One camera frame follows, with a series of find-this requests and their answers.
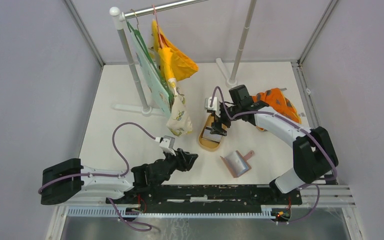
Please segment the yellow oval tray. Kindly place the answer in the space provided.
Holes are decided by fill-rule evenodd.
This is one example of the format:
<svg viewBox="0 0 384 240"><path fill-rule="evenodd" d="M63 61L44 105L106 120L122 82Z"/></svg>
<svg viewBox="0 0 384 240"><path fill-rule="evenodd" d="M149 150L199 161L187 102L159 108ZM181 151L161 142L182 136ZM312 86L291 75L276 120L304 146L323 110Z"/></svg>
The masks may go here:
<svg viewBox="0 0 384 240"><path fill-rule="evenodd" d="M198 136L199 146L208 152L215 152L219 149L220 145L224 142L226 136L211 134L211 126L214 122L214 117L211 115L207 116L205 124Z"/></svg>

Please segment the white black-striped credit card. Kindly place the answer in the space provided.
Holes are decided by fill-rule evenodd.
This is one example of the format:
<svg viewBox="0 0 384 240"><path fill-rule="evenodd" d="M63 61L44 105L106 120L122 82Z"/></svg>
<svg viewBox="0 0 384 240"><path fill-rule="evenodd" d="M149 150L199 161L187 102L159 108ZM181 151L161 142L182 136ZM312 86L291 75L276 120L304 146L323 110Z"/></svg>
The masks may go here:
<svg viewBox="0 0 384 240"><path fill-rule="evenodd" d="M206 126L203 130L203 133L202 133L202 139L210 141L210 142L214 142L214 143L220 143L223 136L212 134L211 131L212 131L212 128Z"/></svg>

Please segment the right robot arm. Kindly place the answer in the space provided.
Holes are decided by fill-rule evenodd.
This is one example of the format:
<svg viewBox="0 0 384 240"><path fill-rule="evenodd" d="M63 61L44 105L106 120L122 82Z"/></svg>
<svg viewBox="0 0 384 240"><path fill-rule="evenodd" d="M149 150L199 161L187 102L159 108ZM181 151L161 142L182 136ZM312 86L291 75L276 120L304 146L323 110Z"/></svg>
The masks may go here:
<svg viewBox="0 0 384 240"><path fill-rule="evenodd" d="M254 101L245 85L231 88L229 94L231 106L223 99L218 100L214 93L205 99L205 109L214 117L211 134L226 136L223 127L229 128L233 121L242 120L272 133L292 148L292 168L269 183L268 196L273 203L282 204L291 191L320 179L327 182L337 179L339 160L325 128L309 128L262 100Z"/></svg>

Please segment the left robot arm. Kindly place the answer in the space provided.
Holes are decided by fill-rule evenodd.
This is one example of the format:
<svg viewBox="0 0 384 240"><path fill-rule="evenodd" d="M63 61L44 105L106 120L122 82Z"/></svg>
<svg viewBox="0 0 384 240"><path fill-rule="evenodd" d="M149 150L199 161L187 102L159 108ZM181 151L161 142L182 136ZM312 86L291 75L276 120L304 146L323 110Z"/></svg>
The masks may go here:
<svg viewBox="0 0 384 240"><path fill-rule="evenodd" d="M196 153L178 148L173 154L164 153L163 159L126 172L90 168L83 166L79 158L71 158L43 170L42 185L38 190L40 203L50 206L91 202L93 199L120 199L131 204L137 194L161 186L175 171L190 171L198 157Z"/></svg>

